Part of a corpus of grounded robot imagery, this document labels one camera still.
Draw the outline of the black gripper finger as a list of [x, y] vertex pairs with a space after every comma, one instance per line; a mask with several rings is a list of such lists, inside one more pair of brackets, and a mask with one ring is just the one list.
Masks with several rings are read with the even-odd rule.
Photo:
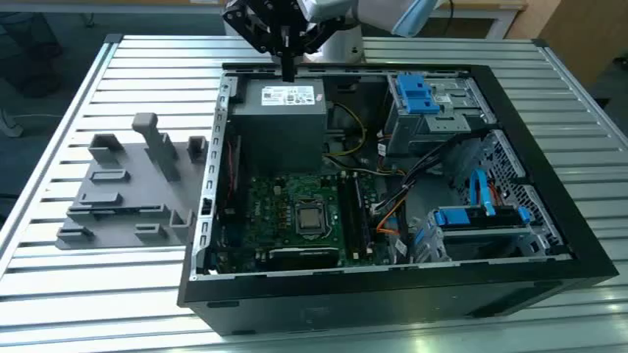
[[258, 17], [254, 17], [257, 11], [273, 14], [273, 10], [256, 1], [226, 1], [221, 17], [253, 49], [273, 57], [280, 65], [281, 79], [289, 81], [290, 60], [285, 54], [280, 27], [277, 24], [266, 25]]
[[298, 19], [289, 26], [289, 81], [294, 81], [296, 62], [304, 54], [313, 54], [333, 33], [344, 25], [344, 18], [334, 17], [306, 29], [309, 22]]

